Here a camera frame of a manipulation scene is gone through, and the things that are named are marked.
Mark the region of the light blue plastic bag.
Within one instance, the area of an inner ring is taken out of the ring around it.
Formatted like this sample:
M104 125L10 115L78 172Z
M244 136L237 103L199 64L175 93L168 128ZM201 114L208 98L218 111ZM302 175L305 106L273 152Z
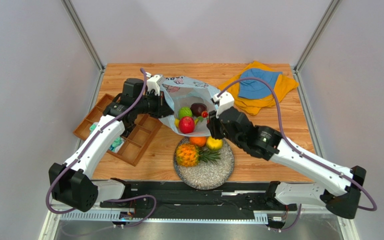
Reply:
M190 107L194 103L206 105L207 111L217 110L214 106L212 97L218 94L220 90L206 82L187 76L167 77L160 88L164 92L167 104L171 107L174 114L161 118L160 121L171 130L184 137L209 137L210 131L207 128L207 121L198 122L194 132L182 133L175 126L175 119L178 119L179 110L182 107Z

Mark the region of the dark purple fruit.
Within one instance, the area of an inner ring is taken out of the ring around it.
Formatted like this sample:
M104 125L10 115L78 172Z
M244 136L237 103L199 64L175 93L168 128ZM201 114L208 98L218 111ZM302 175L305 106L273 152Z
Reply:
M190 106L190 110L194 117L201 117L202 113L207 111L207 106L203 103L196 102Z

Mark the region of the orange fruit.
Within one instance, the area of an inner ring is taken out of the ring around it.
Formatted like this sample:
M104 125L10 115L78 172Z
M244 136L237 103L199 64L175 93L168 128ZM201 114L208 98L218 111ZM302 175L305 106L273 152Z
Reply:
M191 136L189 137L189 142L198 147L204 147L207 143L206 136Z

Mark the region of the orange pineapple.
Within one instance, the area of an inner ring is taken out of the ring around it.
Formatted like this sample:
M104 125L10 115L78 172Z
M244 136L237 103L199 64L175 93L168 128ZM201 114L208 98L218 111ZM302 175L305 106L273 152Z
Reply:
M183 167L196 167L201 162L217 164L220 159L218 150L204 149L191 143L181 144L175 151L175 161Z

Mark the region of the green apple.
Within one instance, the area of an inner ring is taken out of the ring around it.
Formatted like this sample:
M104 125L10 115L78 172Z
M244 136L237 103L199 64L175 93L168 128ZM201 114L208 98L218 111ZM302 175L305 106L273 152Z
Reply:
M189 107L182 107L178 111L178 119L181 120L184 117L190 117L192 118L194 115L192 113L192 110Z

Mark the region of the small cherries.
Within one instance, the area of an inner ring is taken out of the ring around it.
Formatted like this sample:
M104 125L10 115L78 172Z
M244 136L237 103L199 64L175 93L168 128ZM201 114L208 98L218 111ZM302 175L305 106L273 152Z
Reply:
M207 119L209 117L209 113L207 111L203 111L201 113L201 117L204 118L204 119Z

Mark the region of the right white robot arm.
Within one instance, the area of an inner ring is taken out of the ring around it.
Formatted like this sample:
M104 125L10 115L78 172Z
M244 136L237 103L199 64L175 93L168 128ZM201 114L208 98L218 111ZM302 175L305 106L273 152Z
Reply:
M289 167L314 181L301 184L273 181L266 191L271 201L326 207L338 217L355 218L367 173L363 167L348 168L327 161L299 147L274 128L253 125L234 107L220 115L210 111L207 128L215 139L227 139L254 158Z

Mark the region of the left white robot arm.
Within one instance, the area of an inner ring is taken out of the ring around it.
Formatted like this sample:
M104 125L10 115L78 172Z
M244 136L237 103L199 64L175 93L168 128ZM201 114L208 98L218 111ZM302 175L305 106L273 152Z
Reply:
M54 199L72 210L87 212L95 203L112 202L122 198L125 184L121 180L92 180L93 173L112 143L122 135L132 133L138 115L147 114L161 119L173 114L164 92L163 75L129 78L118 94L106 106L95 129L82 146L63 164L54 163L49 171L50 187L46 193L47 208Z

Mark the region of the yellow green lemon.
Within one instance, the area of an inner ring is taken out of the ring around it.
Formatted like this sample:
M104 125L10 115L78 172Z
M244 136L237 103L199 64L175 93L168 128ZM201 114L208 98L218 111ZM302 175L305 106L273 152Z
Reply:
M219 151L223 147L223 140L209 136L206 140L206 147L211 151Z

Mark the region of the yellow banana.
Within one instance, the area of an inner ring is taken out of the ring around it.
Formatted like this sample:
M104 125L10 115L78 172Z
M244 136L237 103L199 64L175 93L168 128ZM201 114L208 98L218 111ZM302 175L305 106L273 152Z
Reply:
M194 124L197 125L198 122L199 122L199 119L198 119L198 118L195 118L195 119L194 119ZM177 118L175 118L175 119L174 119L174 125L175 125L175 127L176 127L176 128L179 128L179 124L180 124L180 120L177 119Z

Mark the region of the red apple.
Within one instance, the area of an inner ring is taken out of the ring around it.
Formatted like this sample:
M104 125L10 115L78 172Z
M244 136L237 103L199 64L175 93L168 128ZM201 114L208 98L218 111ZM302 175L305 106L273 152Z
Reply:
M179 120L178 128L183 134L193 133L195 130L195 120L190 116L185 116Z

